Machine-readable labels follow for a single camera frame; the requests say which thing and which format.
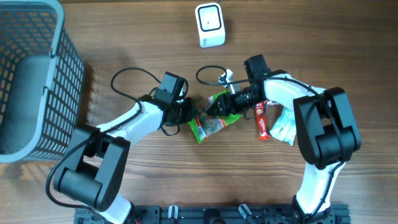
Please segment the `red Nescafe stick sachet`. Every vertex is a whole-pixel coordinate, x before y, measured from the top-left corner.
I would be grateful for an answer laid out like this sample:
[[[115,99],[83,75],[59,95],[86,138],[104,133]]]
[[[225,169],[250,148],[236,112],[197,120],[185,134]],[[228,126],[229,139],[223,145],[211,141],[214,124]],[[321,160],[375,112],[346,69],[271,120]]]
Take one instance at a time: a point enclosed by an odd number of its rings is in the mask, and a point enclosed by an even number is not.
[[[267,132],[267,124],[266,124],[266,101],[256,104],[254,109],[254,115],[256,118],[256,123],[259,128],[259,139],[261,141],[266,141],[271,138],[271,136]]]

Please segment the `green gummy candy bag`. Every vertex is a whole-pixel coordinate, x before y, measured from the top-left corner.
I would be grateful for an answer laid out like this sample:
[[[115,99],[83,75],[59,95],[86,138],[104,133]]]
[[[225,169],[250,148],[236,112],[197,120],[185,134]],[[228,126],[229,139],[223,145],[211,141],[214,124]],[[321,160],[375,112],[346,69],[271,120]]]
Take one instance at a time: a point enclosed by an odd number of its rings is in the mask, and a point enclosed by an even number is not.
[[[242,117],[241,114],[231,114],[229,116],[208,115],[207,110],[211,104],[225,93],[227,93],[226,90],[209,97],[195,96],[191,98],[194,116],[188,124],[199,144],[201,144],[204,139],[216,134]]]

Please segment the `mint green wipes packet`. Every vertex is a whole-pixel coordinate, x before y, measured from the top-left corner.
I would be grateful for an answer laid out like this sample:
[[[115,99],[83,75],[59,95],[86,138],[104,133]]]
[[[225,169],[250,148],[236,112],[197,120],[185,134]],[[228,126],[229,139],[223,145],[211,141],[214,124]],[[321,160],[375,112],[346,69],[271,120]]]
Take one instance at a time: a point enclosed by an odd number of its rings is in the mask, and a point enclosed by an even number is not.
[[[297,130],[294,112],[288,108],[284,108],[281,116],[277,119],[270,130],[270,134],[273,138],[287,142],[292,146],[294,144],[296,133]]]

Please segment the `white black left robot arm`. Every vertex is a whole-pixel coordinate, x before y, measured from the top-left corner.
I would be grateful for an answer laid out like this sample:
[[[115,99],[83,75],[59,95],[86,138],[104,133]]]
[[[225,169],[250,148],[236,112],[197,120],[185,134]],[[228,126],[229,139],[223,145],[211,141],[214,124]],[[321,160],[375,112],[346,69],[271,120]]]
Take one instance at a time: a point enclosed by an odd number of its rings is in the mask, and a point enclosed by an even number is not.
[[[122,116],[77,128],[47,178],[47,196],[57,202],[50,193],[54,188],[75,200],[75,223],[158,223],[159,207],[135,207],[119,189],[130,148],[151,132],[192,119],[187,91],[186,79],[167,72],[159,87]]]

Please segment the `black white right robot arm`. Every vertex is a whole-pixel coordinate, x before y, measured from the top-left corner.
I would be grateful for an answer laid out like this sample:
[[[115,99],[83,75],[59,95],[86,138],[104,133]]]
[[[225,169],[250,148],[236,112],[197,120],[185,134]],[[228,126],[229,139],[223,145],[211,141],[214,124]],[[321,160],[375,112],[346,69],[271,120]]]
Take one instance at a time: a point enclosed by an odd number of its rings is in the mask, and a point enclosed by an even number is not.
[[[338,173],[361,147],[346,92],[340,87],[311,86],[284,70],[271,70],[261,54],[248,58],[244,67],[250,86],[217,97],[207,113],[229,116],[266,100],[292,110],[298,147],[306,162],[302,185],[293,199],[294,220],[310,223],[326,218]]]

